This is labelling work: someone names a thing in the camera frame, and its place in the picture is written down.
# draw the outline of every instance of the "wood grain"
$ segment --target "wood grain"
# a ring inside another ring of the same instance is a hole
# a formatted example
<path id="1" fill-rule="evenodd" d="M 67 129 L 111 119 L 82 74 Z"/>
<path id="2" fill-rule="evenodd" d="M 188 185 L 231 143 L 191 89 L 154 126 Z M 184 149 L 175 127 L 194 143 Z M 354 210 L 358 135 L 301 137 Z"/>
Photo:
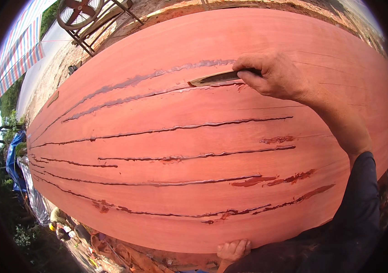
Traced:
<path id="1" fill-rule="evenodd" d="M 382 176 L 388 61 L 317 19 L 229 9 L 141 30 L 72 74 L 28 129 L 36 188 L 96 230 L 173 252 L 213 253 L 239 238 L 258 247 L 328 221 L 350 170 L 315 112 L 241 80 L 187 85 L 268 47 L 359 112 Z"/>

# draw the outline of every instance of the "industrial fan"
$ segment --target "industrial fan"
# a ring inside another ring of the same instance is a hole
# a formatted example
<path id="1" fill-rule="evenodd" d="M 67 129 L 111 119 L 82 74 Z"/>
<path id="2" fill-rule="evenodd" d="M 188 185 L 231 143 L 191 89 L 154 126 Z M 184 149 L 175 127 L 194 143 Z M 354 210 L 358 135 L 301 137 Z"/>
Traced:
<path id="1" fill-rule="evenodd" d="M 104 0 L 61 0 L 57 21 L 65 30 L 77 30 L 97 18 Z"/>

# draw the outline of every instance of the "hand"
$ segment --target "hand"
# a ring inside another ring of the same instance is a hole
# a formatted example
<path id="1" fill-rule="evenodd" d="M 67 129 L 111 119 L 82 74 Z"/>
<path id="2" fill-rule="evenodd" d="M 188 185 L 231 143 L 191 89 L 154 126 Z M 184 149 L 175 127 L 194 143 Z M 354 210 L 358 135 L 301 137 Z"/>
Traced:
<path id="1" fill-rule="evenodd" d="M 289 57 L 274 48 L 242 54 L 232 69 L 237 71 L 243 68 L 261 70 L 262 77 L 249 71 L 238 72 L 238 77 L 264 96 L 300 101 L 312 89 L 310 82 Z"/>
<path id="2" fill-rule="evenodd" d="M 251 242 L 247 239 L 236 240 L 231 243 L 225 243 L 217 246 L 217 256 L 223 259 L 222 263 L 232 264 L 251 250 Z"/>

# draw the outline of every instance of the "putty knife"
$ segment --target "putty knife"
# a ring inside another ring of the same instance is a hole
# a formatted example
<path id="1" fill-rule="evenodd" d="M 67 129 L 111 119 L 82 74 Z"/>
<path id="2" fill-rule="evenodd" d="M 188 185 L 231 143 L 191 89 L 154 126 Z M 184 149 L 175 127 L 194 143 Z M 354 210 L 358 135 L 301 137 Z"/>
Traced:
<path id="1" fill-rule="evenodd" d="M 261 70 L 257 70 L 254 68 L 245 68 L 239 71 L 244 71 L 244 70 L 250 71 L 262 77 Z M 214 83 L 222 83 L 222 82 L 227 82 L 229 80 L 240 79 L 237 73 L 238 71 L 233 71 L 233 70 L 220 72 L 220 73 L 208 75 L 206 77 L 201 77 L 201 78 L 189 81 L 188 84 L 192 87 L 200 87 L 200 86 L 212 85 Z"/>

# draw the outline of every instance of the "ground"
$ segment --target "ground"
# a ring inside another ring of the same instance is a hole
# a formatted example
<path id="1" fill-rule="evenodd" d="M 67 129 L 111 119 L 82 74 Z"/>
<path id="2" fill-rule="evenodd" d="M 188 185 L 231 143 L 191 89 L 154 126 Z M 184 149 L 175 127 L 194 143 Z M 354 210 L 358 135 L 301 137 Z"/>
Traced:
<path id="1" fill-rule="evenodd" d="M 359 37 L 365 41 L 368 46 L 374 48 L 382 56 L 388 59 L 388 45 L 384 41 L 383 37 L 371 27 L 369 27 L 358 16 L 345 10 L 342 5 L 338 4 L 338 1 L 209 0 L 207 9 L 222 7 L 235 3 L 257 4 L 258 7 L 251 8 L 284 10 L 323 20 Z M 205 7 L 202 5 L 200 0 L 133 0 L 131 11 L 144 22 L 144 26 L 140 25 L 137 21 L 131 20 L 129 24 L 114 32 L 116 25 L 120 24 L 122 20 L 125 19 L 126 15 L 123 15 L 116 21 L 115 24 L 113 24 L 97 39 L 95 45 L 93 46 L 93 48 L 97 48 L 97 54 L 132 33 L 175 17 L 203 12 L 205 11 Z M 90 40 L 92 40 L 98 34 L 99 31 L 94 33 Z M 69 77 L 68 66 L 74 65 L 79 61 L 84 63 L 89 59 L 90 56 L 80 46 L 74 45 L 72 43 L 68 43 L 66 46 L 60 49 L 57 55 L 53 58 L 52 62 L 49 64 L 49 67 L 46 69 L 29 103 L 29 107 L 25 114 L 28 124 L 33 121 L 34 117 L 38 114 L 39 110 L 46 103 L 49 97 L 55 92 L 55 90 Z M 52 204 L 49 200 L 45 200 L 45 204 L 50 212 L 55 207 L 55 205 Z M 94 237 L 94 239 L 96 243 L 100 243 L 97 237 Z M 173 271 L 188 270 L 191 269 L 190 266 L 194 266 L 193 268 L 196 268 L 195 265 L 199 265 L 201 268 L 212 272 L 217 268 L 216 265 L 218 261 L 216 260 L 216 256 L 213 255 L 204 254 L 196 257 L 187 257 L 184 253 L 162 252 L 131 245 L 114 238 L 108 237 L 106 240 L 110 242 L 119 253 L 122 253 L 122 251 L 119 249 L 127 249 L 127 252 L 130 255 L 142 254 L 145 256 L 144 254 L 147 254 L 147 258 L 141 256 L 141 259 L 144 259 L 145 262 L 152 261 L 152 263 L 155 265 L 164 264 Z M 75 247 L 75 244 L 76 243 L 73 240 L 65 243 L 71 254 L 75 256 L 78 263 L 82 266 L 83 270 L 86 272 L 92 272 L 95 269 L 95 266 L 89 260 L 90 252 L 88 248 L 83 244 L 79 244 Z M 105 270 L 108 272 L 122 271 L 121 267 L 117 265 L 121 264 L 121 262 L 115 256 L 113 256 L 111 250 L 108 250 L 108 248 L 102 248 L 98 252 L 100 255 L 95 253 L 94 256 L 98 258 L 99 263 Z"/>

